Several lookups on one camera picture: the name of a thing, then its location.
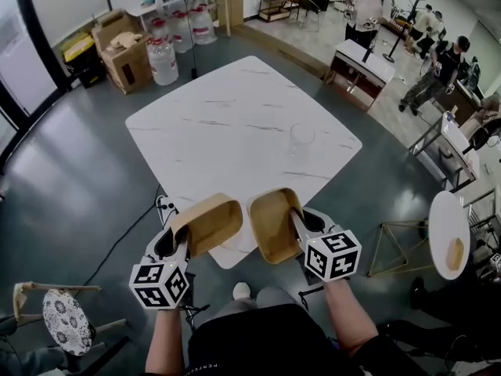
light floor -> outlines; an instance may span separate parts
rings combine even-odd
[[[308,93],[360,139],[362,149],[307,205],[325,212],[361,241],[359,272],[350,284],[376,323],[403,318],[424,327],[442,325],[412,310],[408,300],[409,286],[417,275],[425,278],[431,290],[443,285],[435,271],[366,277],[379,225],[383,221],[427,216],[440,186],[424,166],[372,117],[280,56],[238,36],[220,37],[217,42],[198,48],[197,55],[200,75],[245,56],[257,56]],[[0,316],[12,313],[15,283],[85,282],[114,242],[144,215],[92,279],[91,284],[100,285],[103,291],[78,297],[95,326],[123,317],[128,320],[128,326],[115,335],[126,333],[132,342],[99,374],[139,374],[150,344],[155,312],[144,311],[137,303],[128,290],[128,279],[132,266],[140,261],[146,245],[161,229],[158,215],[151,209],[158,184],[124,122],[148,103],[189,82],[190,56],[179,56],[178,65],[180,79],[168,87],[152,83],[124,96],[104,81],[66,94],[5,167],[5,201],[0,204]],[[388,101],[396,99],[389,95]],[[408,116],[399,118],[413,123],[414,119]],[[405,248],[420,239],[415,232],[397,236]],[[377,260],[378,269],[395,258],[395,252],[388,250],[390,245],[385,246]],[[425,249],[416,252],[412,260],[419,265],[418,262],[431,259]],[[232,297],[233,285],[242,280],[249,283],[254,293],[267,285],[276,285],[296,299],[299,291],[308,289],[296,261],[271,266],[258,250],[228,270],[221,269],[210,255],[202,255],[189,262],[188,271],[196,274],[195,305],[211,305],[196,318],[197,324],[223,307]],[[31,295],[26,313],[39,312],[40,302],[40,295]],[[323,294],[310,295],[308,304],[315,322],[334,336]],[[183,321],[185,349],[189,336]],[[11,341],[20,353],[54,345],[43,322],[20,328]],[[416,361],[429,374],[444,370],[442,360]]]
[[[335,52],[335,46],[344,41],[346,23],[343,14],[331,4],[326,12],[320,13],[319,32],[316,32],[317,15],[310,13],[308,21],[303,22],[303,26],[301,26],[302,19],[304,19],[304,11],[301,10],[299,21],[296,21],[294,12],[286,20],[266,23],[256,19],[247,21],[245,24],[278,38],[329,65]],[[384,53],[389,54],[396,40],[395,34],[381,27],[374,53],[381,58]],[[398,111],[400,99],[420,77],[422,62],[405,51],[402,41],[398,43],[392,57],[395,59],[395,63],[392,65],[396,69],[396,75],[379,95],[368,114],[393,134],[403,146],[409,147],[441,117],[442,113],[431,102],[426,102],[420,108],[422,117],[414,117],[410,110],[406,110],[404,113]],[[355,88],[353,94],[364,103],[371,103],[371,99],[358,88]],[[492,182],[485,172],[484,165],[481,165],[481,171],[481,178],[478,181],[457,194],[463,197],[465,203],[492,188]],[[477,204],[475,210],[479,215],[487,215],[490,208],[485,204]]]

black shirt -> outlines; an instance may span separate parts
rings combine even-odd
[[[385,337],[367,342],[352,360],[326,338],[299,305],[255,309],[200,326],[188,347],[193,376],[226,375],[426,375]]]
[[[447,41],[441,41],[435,48],[435,52],[438,55],[437,61],[442,65],[438,79],[442,81],[444,85],[449,85],[452,73],[457,70],[461,64],[461,53],[454,53],[454,45],[452,45],[450,49],[447,49],[447,44]]]

sneaker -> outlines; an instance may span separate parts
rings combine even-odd
[[[417,277],[410,288],[410,305],[413,309],[419,309],[423,302],[424,296],[428,293],[424,288],[424,281],[421,277]]]
[[[249,299],[251,297],[251,288],[247,283],[238,283],[233,288],[233,299],[236,301],[237,299]]]

white desk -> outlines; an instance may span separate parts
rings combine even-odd
[[[316,135],[301,157],[289,150],[297,123]],[[306,204],[362,148],[332,114],[253,56],[168,93],[126,125],[179,211],[217,192],[242,204],[242,230],[211,251],[224,269],[256,248],[250,198],[290,187]]]
[[[470,226],[465,209],[450,192],[442,191],[431,203],[428,232],[435,268],[445,279],[456,279],[463,272],[470,254]],[[456,238],[463,242],[464,252],[458,270],[451,270],[446,259],[449,246]]]
[[[167,7],[167,6],[169,6],[171,4],[174,4],[176,2],[183,2],[183,1],[184,0],[168,0],[168,1],[164,2],[164,4],[162,6],[163,7]],[[145,15],[147,13],[151,13],[155,9],[156,9],[155,4],[143,6],[143,5],[141,5],[140,2],[138,2],[138,4],[132,5],[132,6],[128,7],[126,10],[132,16],[143,16],[143,15]],[[226,20],[226,34],[228,36],[230,36],[230,31],[229,31],[229,14],[228,14],[228,0],[225,0],[225,20]]]
[[[352,40],[347,40],[337,45],[336,52],[330,64],[330,69],[327,71],[324,78],[325,82],[331,83],[334,81],[337,74],[343,74],[342,68],[337,64],[337,61],[340,60],[357,73],[357,77],[348,91],[352,92],[355,86],[358,86],[359,80],[363,76],[370,83],[379,88],[375,95],[369,93],[375,101],[386,84],[395,76],[395,69],[388,64],[386,60],[383,60],[375,54],[371,54],[367,62],[364,63],[362,59],[366,52],[367,49],[364,49],[361,45]]]
[[[481,177],[480,169],[480,157],[475,150],[470,150],[466,153],[464,151],[469,148],[470,144],[466,136],[458,128],[454,121],[449,121],[447,119],[447,113],[444,113],[441,118],[439,118],[411,147],[410,152],[417,156],[421,152],[425,151],[438,137],[443,136],[446,142],[447,150],[450,151],[450,156],[447,157],[446,154],[449,152],[444,152],[443,150],[438,150],[441,159],[455,159],[460,168],[456,171],[455,177],[457,176],[457,182],[454,186],[453,181],[449,180],[452,184],[452,193],[461,190],[465,186],[471,184]],[[443,171],[444,169],[435,161],[435,164]],[[463,170],[467,176],[467,180],[460,184],[460,171]]]

